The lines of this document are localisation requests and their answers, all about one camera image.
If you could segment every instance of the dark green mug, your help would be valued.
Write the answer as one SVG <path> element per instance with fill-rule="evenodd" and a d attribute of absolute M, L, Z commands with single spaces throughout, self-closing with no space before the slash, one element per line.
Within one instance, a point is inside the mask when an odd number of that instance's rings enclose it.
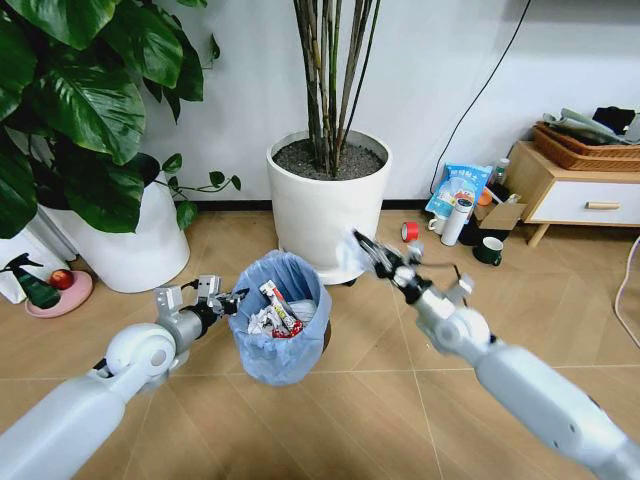
<path fill-rule="evenodd" d="M 482 243 L 473 249 L 476 260 L 497 267 L 502 262 L 504 244 L 494 237 L 484 237 Z"/>

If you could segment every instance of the white wall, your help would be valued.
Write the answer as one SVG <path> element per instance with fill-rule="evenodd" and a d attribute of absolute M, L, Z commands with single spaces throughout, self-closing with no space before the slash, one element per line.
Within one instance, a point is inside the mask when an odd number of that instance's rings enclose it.
<path fill-rule="evenodd" d="M 459 116 L 509 41 L 526 0 L 382 0 L 354 128 L 393 150 L 386 198 L 426 198 L 435 162 Z M 238 174 L 232 189 L 198 200 L 267 199 L 265 152 L 306 126 L 304 71 L 290 0 L 209 0 L 175 6 L 206 58 L 205 101 L 183 102 L 179 125 L 149 96 L 143 151 L 183 153 L 184 184 L 207 172 Z M 351 1 L 345 0 L 343 12 Z M 347 21 L 343 35 L 348 35 Z M 525 23 L 443 159 L 491 163 L 543 112 L 640 104 L 640 4 L 636 0 L 532 0 Z"/>

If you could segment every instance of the drawer handle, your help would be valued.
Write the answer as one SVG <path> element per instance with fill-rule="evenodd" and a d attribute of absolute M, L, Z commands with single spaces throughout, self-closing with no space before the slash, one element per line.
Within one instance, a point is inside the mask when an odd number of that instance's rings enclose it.
<path fill-rule="evenodd" d="M 587 210 L 618 210 L 619 202 L 587 202 L 585 205 Z"/>

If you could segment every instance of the blue plastic bag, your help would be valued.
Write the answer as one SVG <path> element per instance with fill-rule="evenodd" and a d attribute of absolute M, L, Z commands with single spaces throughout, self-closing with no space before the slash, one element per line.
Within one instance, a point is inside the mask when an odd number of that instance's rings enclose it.
<path fill-rule="evenodd" d="M 247 327 L 251 315 L 269 302 L 260 285 L 273 280 L 287 302 L 311 299 L 317 310 L 307 326 L 293 338 L 251 335 Z M 331 297 L 311 266 L 292 253 L 272 251 L 247 268 L 233 288 L 249 288 L 238 314 L 229 318 L 229 327 L 240 352 L 244 370 L 256 380 L 283 386 L 299 382 L 320 359 L 324 333 L 329 322 Z"/>
<path fill-rule="evenodd" d="M 445 165 L 444 178 L 436 193 L 429 199 L 425 210 L 448 217 L 459 198 L 466 198 L 475 208 L 489 180 L 491 170 L 491 167 L 478 165 Z"/>

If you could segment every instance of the green spray bottle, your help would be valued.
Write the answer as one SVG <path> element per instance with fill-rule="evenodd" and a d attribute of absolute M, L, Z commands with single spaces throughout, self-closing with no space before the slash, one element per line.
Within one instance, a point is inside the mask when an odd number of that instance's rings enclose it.
<path fill-rule="evenodd" d="M 38 277 L 31 275 L 24 270 L 24 265 L 31 265 L 34 267 L 42 267 L 39 263 L 29 260 L 29 254 L 23 253 L 11 260 L 7 265 L 0 270 L 2 272 L 11 272 L 20 283 L 22 290 L 24 290 L 27 298 L 38 308 L 51 308 L 60 301 L 60 292 L 47 282 L 43 282 Z"/>

